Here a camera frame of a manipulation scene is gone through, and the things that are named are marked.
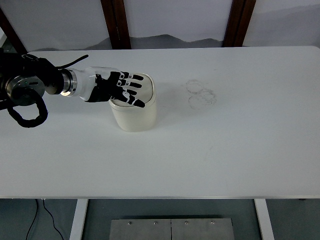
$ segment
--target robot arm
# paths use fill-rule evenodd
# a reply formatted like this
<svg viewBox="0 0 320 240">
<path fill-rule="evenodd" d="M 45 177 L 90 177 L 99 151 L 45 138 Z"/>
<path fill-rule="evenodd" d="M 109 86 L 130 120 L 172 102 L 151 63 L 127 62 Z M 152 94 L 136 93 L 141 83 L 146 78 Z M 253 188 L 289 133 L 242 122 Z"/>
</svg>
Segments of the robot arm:
<svg viewBox="0 0 320 240">
<path fill-rule="evenodd" d="M 118 99 L 141 108 L 145 106 L 135 97 L 136 91 L 126 88 L 141 88 L 141 84 L 130 81 L 143 80 L 139 75 L 109 67 L 88 67 L 83 71 L 68 68 L 87 57 L 85 55 L 56 67 L 45 58 L 0 51 L 0 110 L 7 109 L 22 127 L 33 128 L 42 124 L 48 116 L 42 99 L 45 91 L 50 95 L 80 97 L 91 103 Z M 32 104 L 39 109 L 39 116 L 32 120 L 23 119 L 13 109 Z"/>
</svg>

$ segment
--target metal plate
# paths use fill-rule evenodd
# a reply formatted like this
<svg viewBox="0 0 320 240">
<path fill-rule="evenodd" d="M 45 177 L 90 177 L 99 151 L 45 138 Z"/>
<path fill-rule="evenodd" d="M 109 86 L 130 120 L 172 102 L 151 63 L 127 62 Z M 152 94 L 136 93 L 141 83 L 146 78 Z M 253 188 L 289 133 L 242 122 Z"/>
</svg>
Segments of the metal plate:
<svg viewBox="0 0 320 240">
<path fill-rule="evenodd" d="M 234 240 L 231 218 L 113 219 L 109 240 Z"/>
<path fill-rule="evenodd" d="M 231 218 L 171 220 L 172 240 L 234 240 Z"/>
<path fill-rule="evenodd" d="M 109 240 L 171 240 L 170 219 L 113 219 Z"/>
</svg>

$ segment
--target white cup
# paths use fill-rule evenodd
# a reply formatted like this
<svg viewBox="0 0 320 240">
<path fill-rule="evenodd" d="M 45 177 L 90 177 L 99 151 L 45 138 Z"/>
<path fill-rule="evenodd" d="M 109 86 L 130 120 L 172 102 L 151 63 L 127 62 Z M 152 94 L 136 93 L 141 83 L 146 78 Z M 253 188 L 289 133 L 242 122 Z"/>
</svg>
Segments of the white cup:
<svg viewBox="0 0 320 240">
<path fill-rule="evenodd" d="M 157 104 L 156 90 L 153 79 L 144 73 L 135 73 L 143 80 L 131 79 L 131 82 L 141 84 L 141 88 L 128 86 L 128 89 L 137 92 L 136 98 L 145 103 L 145 107 L 138 107 L 126 102 L 109 100 L 113 115 L 119 127 L 126 132 L 142 132 L 151 129 L 156 124 Z"/>
</svg>

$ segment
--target table leg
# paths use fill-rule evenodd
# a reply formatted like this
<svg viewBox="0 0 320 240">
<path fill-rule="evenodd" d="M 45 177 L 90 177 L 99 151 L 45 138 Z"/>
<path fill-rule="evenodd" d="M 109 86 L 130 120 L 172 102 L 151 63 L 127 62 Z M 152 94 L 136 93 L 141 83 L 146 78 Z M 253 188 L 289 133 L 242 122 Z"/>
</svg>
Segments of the table leg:
<svg viewBox="0 0 320 240">
<path fill-rule="evenodd" d="M 88 199 L 78 199 L 71 228 L 70 240 L 81 240 L 84 230 Z"/>
<path fill-rule="evenodd" d="M 254 200 L 262 240 L 275 240 L 265 199 Z"/>
</svg>

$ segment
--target table surface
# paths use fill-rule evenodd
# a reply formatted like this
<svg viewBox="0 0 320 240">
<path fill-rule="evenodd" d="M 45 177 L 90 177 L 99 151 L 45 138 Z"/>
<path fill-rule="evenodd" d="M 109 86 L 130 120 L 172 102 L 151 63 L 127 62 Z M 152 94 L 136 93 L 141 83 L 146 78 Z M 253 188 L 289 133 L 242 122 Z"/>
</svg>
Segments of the table surface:
<svg viewBox="0 0 320 240">
<path fill-rule="evenodd" d="M 157 124 L 125 132 L 109 103 L 61 95 L 36 128 L 1 111 L 1 198 L 320 198 L 320 49 L 32 54 L 150 75 Z"/>
</svg>

